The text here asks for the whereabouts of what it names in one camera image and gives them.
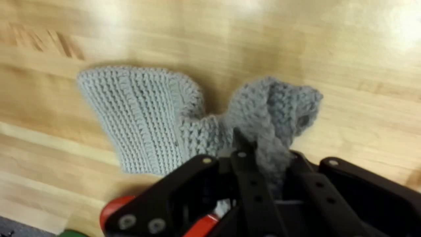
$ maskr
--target hardwood floor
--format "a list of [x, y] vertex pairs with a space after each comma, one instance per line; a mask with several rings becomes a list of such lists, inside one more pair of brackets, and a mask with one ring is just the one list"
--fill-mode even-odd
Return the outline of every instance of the hardwood floor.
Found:
[[0, 216], [101, 236], [105, 202], [153, 177], [118, 170], [75, 84], [92, 65], [192, 77], [211, 112], [263, 75], [324, 95], [293, 148], [421, 191], [420, 0], [0, 0]]

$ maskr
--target wood plank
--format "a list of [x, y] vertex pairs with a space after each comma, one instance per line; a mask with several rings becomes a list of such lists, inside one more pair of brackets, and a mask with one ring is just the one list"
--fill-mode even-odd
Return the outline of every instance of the wood plank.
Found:
[[421, 191], [420, 19], [417, 0], [1, 0], [0, 215], [101, 236], [99, 208], [157, 181], [120, 174], [78, 90], [109, 63], [186, 73], [215, 113], [265, 75], [313, 86], [322, 108], [293, 149]]

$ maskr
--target red plastic part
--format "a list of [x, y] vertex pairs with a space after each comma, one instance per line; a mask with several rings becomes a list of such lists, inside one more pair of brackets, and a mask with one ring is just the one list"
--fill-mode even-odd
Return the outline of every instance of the red plastic part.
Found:
[[[136, 196], [122, 196], [109, 202], [100, 213], [100, 225], [104, 231], [107, 220], [113, 215], [117, 210], [130, 203]], [[208, 215], [200, 219], [186, 235], [184, 237], [205, 237], [211, 229], [217, 224], [218, 219]]]
[[134, 195], [129, 195], [129, 196], [121, 196], [118, 199], [109, 202], [100, 213], [101, 229], [104, 231], [105, 223], [111, 215], [113, 215], [117, 210], [120, 210], [125, 204], [130, 203], [134, 198], [136, 198]]
[[217, 223], [217, 217], [212, 215], [204, 216], [184, 235], [184, 237], [205, 237]]

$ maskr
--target screw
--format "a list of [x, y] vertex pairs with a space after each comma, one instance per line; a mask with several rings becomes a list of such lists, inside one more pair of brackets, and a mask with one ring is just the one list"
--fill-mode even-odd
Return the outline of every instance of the screw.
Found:
[[240, 157], [240, 158], [246, 158], [246, 157], [247, 157], [247, 153], [240, 152], [240, 153], [238, 153], [238, 157]]
[[207, 158], [203, 158], [201, 162], [203, 162], [204, 165], [209, 165], [209, 163], [212, 163], [212, 159], [207, 157]]
[[163, 219], [153, 219], [147, 224], [149, 233], [158, 235], [166, 229], [166, 221]]
[[121, 231], [126, 231], [126, 229], [134, 227], [136, 221], [137, 221], [137, 219], [134, 215], [124, 215], [118, 220], [118, 227]]
[[340, 162], [337, 159], [329, 159], [330, 166], [340, 166]]

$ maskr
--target gray yarn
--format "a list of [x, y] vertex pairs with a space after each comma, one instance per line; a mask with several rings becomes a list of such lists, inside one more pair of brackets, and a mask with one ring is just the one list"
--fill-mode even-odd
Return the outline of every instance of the gray yarn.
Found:
[[166, 175], [197, 154], [233, 146], [233, 129], [257, 141], [257, 162], [272, 190], [291, 163], [293, 137], [316, 119], [321, 94], [266, 78], [243, 86], [225, 115], [207, 116], [201, 90], [162, 69], [108, 66], [79, 75], [79, 86], [113, 142], [121, 167]]
[[321, 98], [311, 87], [274, 78], [246, 84], [232, 98], [226, 128], [240, 128], [249, 141], [258, 144], [257, 163], [276, 196], [280, 196], [283, 175], [293, 158], [292, 140], [313, 124]]

